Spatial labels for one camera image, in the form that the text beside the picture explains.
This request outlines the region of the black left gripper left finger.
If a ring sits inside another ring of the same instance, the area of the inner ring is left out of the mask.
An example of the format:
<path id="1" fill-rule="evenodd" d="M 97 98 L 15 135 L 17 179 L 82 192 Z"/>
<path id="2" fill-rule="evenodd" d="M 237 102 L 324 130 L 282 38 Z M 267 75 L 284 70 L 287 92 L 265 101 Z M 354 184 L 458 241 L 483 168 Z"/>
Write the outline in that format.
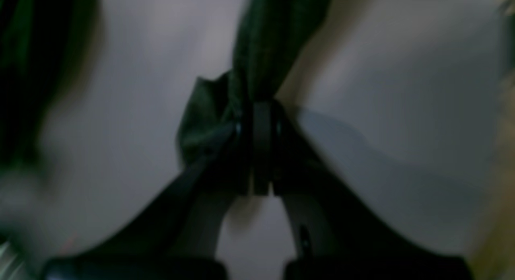
<path id="1" fill-rule="evenodd" d="M 192 163 L 112 238 L 81 255 L 50 260 L 43 280 L 226 280 L 208 256 L 172 252 L 185 241 L 215 246 L 217 233 L 189 221 L 208 194 L 225 212 L 237 195 L 264 194 L 264 106 L 246 108 L 216 131 Z"/>

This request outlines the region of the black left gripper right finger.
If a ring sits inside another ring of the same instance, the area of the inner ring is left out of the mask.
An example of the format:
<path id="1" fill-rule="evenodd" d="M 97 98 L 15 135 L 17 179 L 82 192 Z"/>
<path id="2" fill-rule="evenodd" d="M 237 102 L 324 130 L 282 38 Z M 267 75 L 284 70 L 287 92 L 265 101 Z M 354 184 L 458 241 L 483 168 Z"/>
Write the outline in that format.
<path id="1" fill-rule="evenodd" d="M 286 280 L 471 280 L 460 256 L 404 238 L 320 159 L 277 101 L 264 102 L 264 179 L 286 208 L 299 256 Z"/>

